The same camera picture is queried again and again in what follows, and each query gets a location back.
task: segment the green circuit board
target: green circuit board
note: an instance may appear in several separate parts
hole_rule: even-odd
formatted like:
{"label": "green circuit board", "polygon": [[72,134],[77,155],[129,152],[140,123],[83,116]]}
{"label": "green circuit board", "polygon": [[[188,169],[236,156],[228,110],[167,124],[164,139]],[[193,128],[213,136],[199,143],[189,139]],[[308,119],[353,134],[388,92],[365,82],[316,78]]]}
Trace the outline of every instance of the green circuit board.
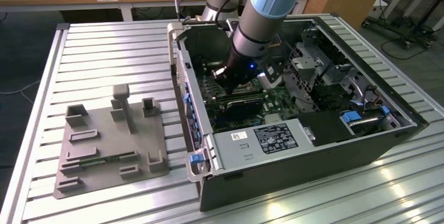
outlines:
{"label": "green circuit board", "polygon": [[[300,112],[285,87],[277,86],[264,91],[256,78],[245,85],[240,85],[231,95],[225,94],[224,89],[209,76],[197,78],[197,83],[215,133],[265,124],[271,117],[287,120]],[[241,116],[237,119],[227,118],[225,113],[231,102],[257,99],[263,100],[257,114]]]}

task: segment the white label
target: white label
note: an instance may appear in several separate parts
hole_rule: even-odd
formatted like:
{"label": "white label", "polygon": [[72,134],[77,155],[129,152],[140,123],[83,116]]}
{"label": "white label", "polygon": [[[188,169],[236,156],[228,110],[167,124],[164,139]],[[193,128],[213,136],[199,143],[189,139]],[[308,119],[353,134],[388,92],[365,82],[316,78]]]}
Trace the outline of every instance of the white label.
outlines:
{"label": "white label", "polygon": [[247,132],[237,132],[231,134],[233,141],[247,138]]}
{"label": "white label", "polygon": [[117,2],[119,0],[97,0],[97,2]]}

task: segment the power supply label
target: power supply label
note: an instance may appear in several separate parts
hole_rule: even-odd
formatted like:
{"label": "power supply label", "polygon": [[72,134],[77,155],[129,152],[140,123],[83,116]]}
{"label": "power supply label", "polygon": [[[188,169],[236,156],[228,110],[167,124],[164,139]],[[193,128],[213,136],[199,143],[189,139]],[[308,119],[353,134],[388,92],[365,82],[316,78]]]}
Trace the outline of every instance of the power supply label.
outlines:
{"label": "power supply label", "polygon": [[265,154],[297,147],[287,124],[277,124],[255,129],[255,134]]}

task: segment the white box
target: white box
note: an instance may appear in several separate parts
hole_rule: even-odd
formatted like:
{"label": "white box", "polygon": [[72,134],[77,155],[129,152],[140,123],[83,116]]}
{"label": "white box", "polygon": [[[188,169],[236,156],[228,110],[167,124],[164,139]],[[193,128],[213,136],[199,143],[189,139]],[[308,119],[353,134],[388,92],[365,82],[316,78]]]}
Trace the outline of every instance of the white box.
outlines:
{"label": "white box", "polygon": [[383,15],[383,11],[385,10],[388,4],[383,0],[376,0],[373,7],[368,13],[368,16],[372,16],[373,18],[379,18]]}

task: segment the aluminum extrusion table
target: aluminum extrusion table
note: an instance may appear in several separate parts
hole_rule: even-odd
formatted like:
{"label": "aluminum extrusion table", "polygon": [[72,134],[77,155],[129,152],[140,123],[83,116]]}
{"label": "aluminum extrusion table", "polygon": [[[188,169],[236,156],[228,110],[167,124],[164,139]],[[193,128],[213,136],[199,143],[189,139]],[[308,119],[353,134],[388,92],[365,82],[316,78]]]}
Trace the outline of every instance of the aluminum extrusion table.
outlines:
{"label": "aluminum extrusion table", "polygon": [[[169,21],[61,25],[0,216],[0,223],[437,223],[444,220],[443,107],[337,17],[320,15],[431,126],[377,161],[319,181],[209,212],[187,179],[185,144],[171,81]],[[161,104],[171,172],[167,176],[56,200],[52,197],[64,110],[100,108],[112,85],[128,83],[129,101]]]}

